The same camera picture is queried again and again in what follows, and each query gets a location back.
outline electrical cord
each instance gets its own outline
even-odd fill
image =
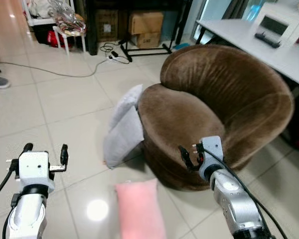
[[[56,73],[56,72],[53,72],[53,71],[44,70],[44,69],[41,69],[41,68],[38,68],[38,67],[34,67],[34,66],[20,65],[20,64],[16,64],[16,63],[12,63],[12,62],[0,62],[0,64],[9,64],[9,65],[14,65],[14,66],[21,66],[21,67],[32,68],[32,69],[36,69],[36,70],[40,70],[40,71],[45,71],[45,72],[48,72],[48,73],[52,73],[52,74],[58,75],[58,76],[74,77],[74,78],[85,78],[85,77],[93,76],[96,73],[96,70],[97,70],[98,66],[101,65],[102,63],[106,62],[106,61],[108,61],[108,59],[105,59],[105,60],[99,62],[98,64],[96,64],[93,73],[91,73],[89,75],[85,75],[85,76],[65,75],[65,74],[60,74],[60,73]]]
[[[119,45],[120,45],[119,43],[105,42],[105,43],[103,44],[103,46],[100,47],[100,51],[103,51],[104,54],[105,54],[105,57],[108,57],[107,53],[110,53],[110,52],[112,52],[112,51],[114,50],[114,47],[113,47],[113,46],[119,46]],[[126,59],[127,62],[120,61],[120,60],[118,60],[117,58],[123,58],[123,59]],[[127,57],[125,57],[125,56],[118,56],[118,54],[117,54],[116,57],[112,57],[112,58],[110,58],[110,59],[111,59],[111,60],[114,60],[114,61],[117,61],[117,62],[119,62],[119,63],[122,63],[122,64],[129,64],[129,63],[130,63],[130,61],[128,60]]]
[[[5,235],[6,235],[6,228],[8,226],[8,221],[9,221],[9,217],[10,217],[10,214],[12,213],[12,211],[14,210],[15,207],[12,207],[7,218],[5,219],[5,222],[4,222],[4,226],[3,226],[3,230],[2,230],[2,239],[5,239]]]
[[[276,225],[277,229],[279,230],[280,234],[282,235],[282,237],[284,239],[288,239],[285,232],[283,231],[283,229],[281,228],[281,226],[279,225],[279,223],[277,222],[277,220],[274,218],[274,216],[268,211],[268,209],[249,191],[249,189],[247,188],[247,186],[241,181],[241,179],[237,176],[237,174],[227,166],[227,164],[222,161],[220,158],[218,158],[215,154],[213,154],[212,152],[210,152],[207,149],[203,149],[203,151],[205,151],[206,153],[210,154],[212,157],[214,157],[219,163],[221,163],[227,170],[228,172],[233,175],[233,177],[242,185],[242,187],[244,188],[244,190],[247,192],[247,194],[251,197],[251,199],[256,203],[257,209],[259,211],[260,217],[262,218],[263,222],[264,222],[264,226],[265,228],[268,230],[268,232],[270,232],[268,225],[265,221],[264,215],[262,214],[261,210],[259,209],[258,205],[266,212],[266,214],[271,218],[271,220],[274,222],[274,224]]]
[[[9,180],[11,174],[12,174],[13,170],[8,171],[8,173],[6,174],[6,177],[4,178],[4,180],[2,181],[2,183],[0,184],[0,191],[2,190],[2,188],[5,186],[5,184],[7,183],[7,181]]]
[[[113,51],[114,47],[111,46],[111,45],[114,45],[114,46],[119,46],[119,44],[116,44],[116,43],[112,43],[112,42],[105,42],[103,46],[100,47],[100,51],[103,51],[105,53],[105,57],[107,58],[107,53]],[[115,59],[114,57],[111,58],[111,60],[114,60],[114,61],[117,61],[119,63],[122,63],[122,64],[129,64],[130,61],[128,60],[128,58],[124,57],[124,56],[118,56],[116,58],[123,58],[123,59],[126,59],[127,62],[124,62],[124,61],[120,61],[118,59]],[[36,69],[36,70],[39,70],[39,71],[45,71],[45,72],[48,72],[48,73],[51,73],[51,74],[54,74],[54,75],[58,75],[58,76],[64,76],[64,77],[73,77],[73,78],[85,78],[85,77],[90,77],[90,76],[93,76],[95,73],[96,73],[96,70],[98,68],[99,65],[101,65],[102,63],[108,61],[108,59],[105,59],[101,62],[99,62],[96,66],[95,66],[95,69],[93,71],[93,73],[89,74],[89,75],[85,75],[85,76],[72,76],[72,75],[66,75],[66,74],[60,74],[60,73],[57,73],[57,72],[53,72],[53,71],[49,71],[49,70],[45,70],[45,69],[41,69],[41,68],[38,68],[38,67],[34,67],[34,66],[26,66],[26,65],[21,65],[21,64],[16,64],[16,63],[12,63],[12,62],[0,62],[0,64],[9,64],[9,65],[14,65],[14,66],[21,66],[21,67],[27,67],[27,68],[32,68],[32,69]]]
[[[113,46],[109,46],[109,45],[119,46],[119,44],[116,44],[116,43],[105,42],[103,44],[103,46],[100,47],[100,51],[103,51],[105,53],[109,53],[109,52],[113,51],[114,47]]]

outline white desk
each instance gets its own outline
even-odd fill
[[[299,46],[286,44],[274,49],[254,37],[257,25],[240,19],[197,23],[202,26],[201,33],[206,29],[213,32],[299,84]]]

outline pink pillow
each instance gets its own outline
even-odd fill
[[[157,179],[116,185],[121,239],[166,239],[157,201]]]

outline robotic arm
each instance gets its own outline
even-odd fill
[[[64,172],[68,164],[67,145],[61,149],[61,165],[51,166],[48,152],[33,152],[33,144],[25,145],[18,159],[11,162],[9,173],[0,185],[0,190],[15,171],[20,183],[20,193],[13,195],[11,207],[4,224],[2,238],[41,239],[47,225],[45,207],[49,193],[54,190],[54,173]]]
[[[193,166],[189,153],[179,147],[182,159],[189,171],[198,171],[209,182],[214,198],[223,210],[229,231],[234,239],[274,239],[265,226],[254,200],[224,165],[221,140],[218,136],[202,138],[196,147],[198,166]]]

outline pillow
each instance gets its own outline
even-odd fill
[[[118,122],[123,118],[123,116],[132,106],[137,107],[142,92],[143,85],[134,86],[119,100],[110,121],[109,131],[111,131],[118,124]]]
[[[157,201],[157,179],[116,185],[121,239],[166,239]]]
[[[104,138],[104,160],[109,168],[123,162],[125,156],[144,140],[143,126],[134,106]]]

